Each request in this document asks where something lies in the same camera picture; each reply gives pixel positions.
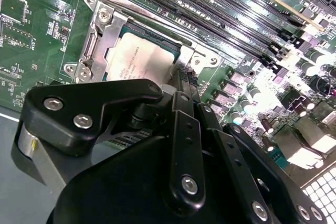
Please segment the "capacitor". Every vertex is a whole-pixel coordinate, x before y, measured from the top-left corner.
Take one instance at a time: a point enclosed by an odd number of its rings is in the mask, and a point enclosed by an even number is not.
[[[332,68],[331,70],[329,70],[328,74],[329,74],[331,77],[336,78],[336,68]]]
[[[301,105],[295,107],[294,110],[300,117],[307,115],[307,112],[304,110],[304,108]]]
[[[319,72],[319,69],[309,62],[303,63],[301,65],[301,70],[305,73],[306,76],[314,76]]]
[[[270,122],[266,118],[261,119],[260,122],[261,122],[262,126],[264,127],[265,131],[268,134],[270,134],[270,133],[272,133],[274,131],[272,125],[270,124]]]
[[[258,89],[258,88],[252,88],[250,91],[249,91],[252,99],[256,102],[260,102],[261,99],[262,99],[262,94],[261,94],[261,91]]]
[[[242,100],[239,105],[241,106],[241,108],[243,109],[243,111],[245,113],[252,113],[254,110],[254,107],[252,106],[252,104],[247,100]]]
[[[316,63],[316,65],[321,66],[324,64],[327,64],[329,62],[329,56],[325,55],[319,51],[314,50],[310,56],[309,59],[311,59],[313,62]]]
[[[262,136],[261,141],[263,142],[268,152],[272,152],[274,150],[274,146],[272,145],[272,142],[268,139],[268,137]]]
[[[305,106],[307,110],[312,110],[315,108],[315,104],[308,98],[302,101],[302,105]]]
[[[243,123],[243,118],[240,116],[240,113],[237,111],[234,111],[231,113],[231,119],[233,121],[233,123],[237,124],[237,125],[241,125]]]

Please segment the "green circuit board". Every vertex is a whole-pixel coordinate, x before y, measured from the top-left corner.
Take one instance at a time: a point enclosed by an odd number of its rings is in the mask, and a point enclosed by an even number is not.
[[[205,68],[198,76],[199,92],[203,102],[209,102],[223,80],[233,70],[250,78],[241,85],[243,93],[235,102],[227,104],[230,111],[241,111],[239,99],[250,87],[270,90],[271,99],[252,114],[243,114],[245,120],[258,121],[260,115],[283,119],[277,126],[292,124],[295,114],[287,111],[273,113],[279,97],[289,87],[300,87],[301,93],[319,102],[323,97],[312,92],[309,78],[295,66],[282,84],[272,82],[271,72],[258,61],[261,54],[272,55],[270,44],[290,48],[279,31],[296,34],[302,29],[290,19],[291,12],[273,0],[131,0],[161,15],[165,19],[195,34],[209,46],[220,51],[218,68]],[[324,31],[314,31],[318,41],[314,48],[335,56],[336,12],[331,7],[316,5],[314,0],[281,0],[301,12],[309,9],[313,19],[325,19]],[[90,24],[92,11],[83,0],[0,0],[0,105],[20,111],[26,93],[35,86],[57,81],[63,84],[73,80],[63,71],[65,63],[77,62]],[[231,122],[229,113],[218,115],[221,123]],[[259,123],[246,128],[260,143],[255,132]]]

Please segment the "motherboard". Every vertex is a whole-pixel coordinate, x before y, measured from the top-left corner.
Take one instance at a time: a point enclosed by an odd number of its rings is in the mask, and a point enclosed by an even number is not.
[[[184,67],[197,80],[201,101],[221,125],[242,126],[281,167],[288,161],[318,167],[334,150],[336,0],[0,0],[0,105],[19,112],[33,87],[90,80],[87,66],[79,65],[95,36],[92,17],[109,22],[107,2],[116,1],[143,10],[156,23],[150,20],[151,33],[139,23],[125,23],[115,51],[125,56],[127,41],[146,43],[147,51],[139,54],[148,55],[151,48],[166,62],[152,63],[152,70],[164,69],[181,60],[180,45],[190,48],[197,41],[199,55]],[[105,7],[96,12],[98,4]],[[163,24],[172,29],[162,29]],[[161,33],[152,27],[161,27]],[[137,69],[128,61],[127,74],[119,73],[122,58],[116,63],[116,57],[99,81],[131,76]],[[159,74],[152,78],[164,80]],[[323,137],[309,139],[304,126],[310,122]],[[320,140],[330,148],[321,148]],[[298,153],[311,158],[301,163]]]

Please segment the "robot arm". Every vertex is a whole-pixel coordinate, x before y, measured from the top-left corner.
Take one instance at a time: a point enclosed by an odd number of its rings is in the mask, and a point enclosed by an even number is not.
[[[178,72],[163,91],[141,79],[27,94],[12,158],[59,195],[49,221],[326,223],[241,127],[220,126]],[[92,165],[96,143],[143,128],[151,136]]]

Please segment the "gray metal surface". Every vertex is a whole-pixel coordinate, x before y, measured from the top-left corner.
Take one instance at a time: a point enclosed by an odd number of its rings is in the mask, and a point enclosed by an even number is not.
[[[17,122],[0,116],[0,125],[0,223],[45,223],[56,199],[46,186],[14,165],[10,152]]]

